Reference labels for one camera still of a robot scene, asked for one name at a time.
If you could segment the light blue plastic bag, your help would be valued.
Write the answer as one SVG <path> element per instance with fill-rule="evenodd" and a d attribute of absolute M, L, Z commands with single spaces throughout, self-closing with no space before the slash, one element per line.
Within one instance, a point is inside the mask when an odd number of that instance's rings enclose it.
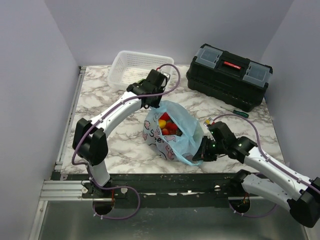
<path fill-rule="evenodd" d="M 159 127 L 159 119 L 173 122 L 176 131 Z M 145 143 L 152 147 L 163 159 L 177 161 L 189 166 L 200 166 L 203 161 L 193 161 L 197 153 L 204 131 L 199 121 L 180 104 L 164 100 L 159 108 L 151 108 L 142 129 Z"/>

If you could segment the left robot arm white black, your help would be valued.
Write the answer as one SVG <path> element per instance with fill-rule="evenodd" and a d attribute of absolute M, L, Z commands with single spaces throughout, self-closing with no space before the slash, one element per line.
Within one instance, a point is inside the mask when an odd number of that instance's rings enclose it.
<path fill-rule="evenodd" d="M 104 112 L 90 120 L 81 118 L 76 123 L 72 148 L 73 165 L 85 165 L 95 181 L 93 191 L 101 198 L 111 191 L 111 179 L 105 158 L 110 133 L 129 115 L 148 107 L 158 107 L 161 94 L 170 80 L 170 74 L 152 69 L 145 79 L 130 84 L 123 95 Z"/>

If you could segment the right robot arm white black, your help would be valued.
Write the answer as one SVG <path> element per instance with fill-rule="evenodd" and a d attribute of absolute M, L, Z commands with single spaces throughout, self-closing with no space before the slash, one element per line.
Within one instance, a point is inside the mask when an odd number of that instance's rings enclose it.
<path fill-rule="evenodd" d="M 219 155 L 250 166 L 264 177 L 247 170 L 238 171 L 229 180 L 232 195 L 253 194 L 286 209 L 301 225 L 313 228 L 320 219 L 320 179 L 311 179 L 282 164 L 262 150 L 259 141 L 236 137 L 226 123 L 208 119 L 204 125 L 211 138 L 204 136 L 195 161 L 213 162 Z"/>

